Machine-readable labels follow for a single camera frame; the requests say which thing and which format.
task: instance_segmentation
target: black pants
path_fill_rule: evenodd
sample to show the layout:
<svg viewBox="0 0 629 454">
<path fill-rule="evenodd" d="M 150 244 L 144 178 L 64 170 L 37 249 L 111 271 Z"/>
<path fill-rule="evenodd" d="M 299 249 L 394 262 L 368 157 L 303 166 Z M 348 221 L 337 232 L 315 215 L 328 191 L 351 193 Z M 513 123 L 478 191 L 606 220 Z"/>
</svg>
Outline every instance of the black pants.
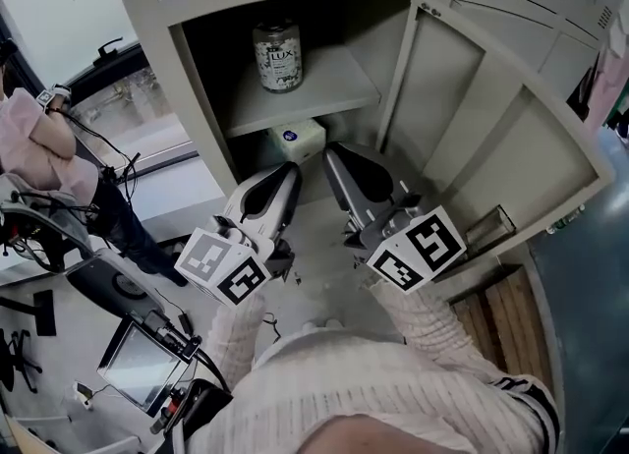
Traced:
<svg viewBox="0 0 629 454">
<path fill-rule="evenodd" d="M 90 225 L 90 233 L 107 239 L 147 274 L 161 274 L 178 286 L 188 281 L 175 270 L 173 260 L 150 237 L 133 213 L 118 188 L 98 180 L 92 202 L 98 206 L 98 216 Z"/>
<path fill-rule="evenodd" d="M 626 139 L 629 132 L 629 111 L 623 114 L 616 110 L 607 121 L 607 126 L 610 129 L 615 129 L 622 138 Z"/>
</svg>

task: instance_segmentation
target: white knit sweater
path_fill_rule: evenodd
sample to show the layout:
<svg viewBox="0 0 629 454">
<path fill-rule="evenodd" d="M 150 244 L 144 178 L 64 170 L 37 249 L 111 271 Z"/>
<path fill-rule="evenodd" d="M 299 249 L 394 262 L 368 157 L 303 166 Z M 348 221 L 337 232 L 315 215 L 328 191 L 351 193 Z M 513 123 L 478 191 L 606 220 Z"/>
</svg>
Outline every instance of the white knit sweater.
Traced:
<svg viewBox="0 0 629 454">
<path fill-rule="evenodd" d="M 441 300 L 384 282 L 372 292 L 407 346 L 327 333 L 253 370 L 263 297 L 221 308 L 205 349 L 234 400 L 193 435 L 188 454 L 296 452 L 325 422 L 357 414 L 464 452 L 554 452 L 556 414 L 539 381 L 485 360 Z"/>
</svg>

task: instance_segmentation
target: locker ventilation slot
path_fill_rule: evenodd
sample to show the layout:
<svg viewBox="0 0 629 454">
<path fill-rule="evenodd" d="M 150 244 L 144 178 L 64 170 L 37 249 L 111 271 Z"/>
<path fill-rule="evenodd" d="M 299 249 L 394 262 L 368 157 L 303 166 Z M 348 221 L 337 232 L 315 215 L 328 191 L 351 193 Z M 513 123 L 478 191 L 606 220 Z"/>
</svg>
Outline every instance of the locker ventilation slot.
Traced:
<svg viewBox="0 0 629 454">
<path fill-rule="evenodd" d="M 599 18 L 599 26 L 603 29 L 607 28 L 609 21 L 611 20 L 611 11 L 605 7 L 602 9 L 602 14 L 600 14 Z"/>
</svg>

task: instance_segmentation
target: wrist watch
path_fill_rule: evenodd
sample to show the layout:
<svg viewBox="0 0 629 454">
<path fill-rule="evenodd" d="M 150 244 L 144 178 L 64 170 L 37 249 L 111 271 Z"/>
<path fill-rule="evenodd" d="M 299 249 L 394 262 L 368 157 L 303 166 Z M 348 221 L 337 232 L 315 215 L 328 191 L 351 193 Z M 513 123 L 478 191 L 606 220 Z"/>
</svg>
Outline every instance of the wrist watch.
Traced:
<svg viewBox="0 0 629 454">
<path fill-rule="evenodd" d="M 45 89 L 40 92 L 36 101 L 43 107 L 44 111 L 46 111 L 48 105 L 56 96 L 63 96 L 64 101 L 70 101 L 72 91 L 64 85 L 54 85 L 51 89 Z"/>
</svg>

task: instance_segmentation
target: window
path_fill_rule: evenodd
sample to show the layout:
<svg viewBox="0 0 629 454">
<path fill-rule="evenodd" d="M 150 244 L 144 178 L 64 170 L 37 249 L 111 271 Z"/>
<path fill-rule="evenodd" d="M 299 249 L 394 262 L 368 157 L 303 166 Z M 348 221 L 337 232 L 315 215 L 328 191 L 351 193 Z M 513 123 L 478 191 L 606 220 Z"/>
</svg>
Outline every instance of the window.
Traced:
<svg viewBox="0 0 629 454">
<path fill-rule="evenodd" d="M 172 153 L 172 159 L 194 151 L 149 66 L 88 97 L 73 108 L 73 114 L 130 157 L 139 152 L 142 160 L 137 169 L 158 160 L 159 153 Z M 105 142 L 78 128 L 75 133 L 102 162 L 124 167 L 124 159 Z M 165 155 L 159 157 L 167 160 Z"/>
<path fill-rule="evenodd" d="M 129 157 L 141 154 L 137 169 L 194 153 L 138 45 L 122 0 L 0 0 L 3 34 L 20 47 L 23 74 L 38 85 L 69 85 L 73 112 Z M 98 48 L 111 44 L 117 57 L 93 65 Z M 123 159 L 106 143 L 77 136 L 101 162 L 116 168 Z"/>
</svg>

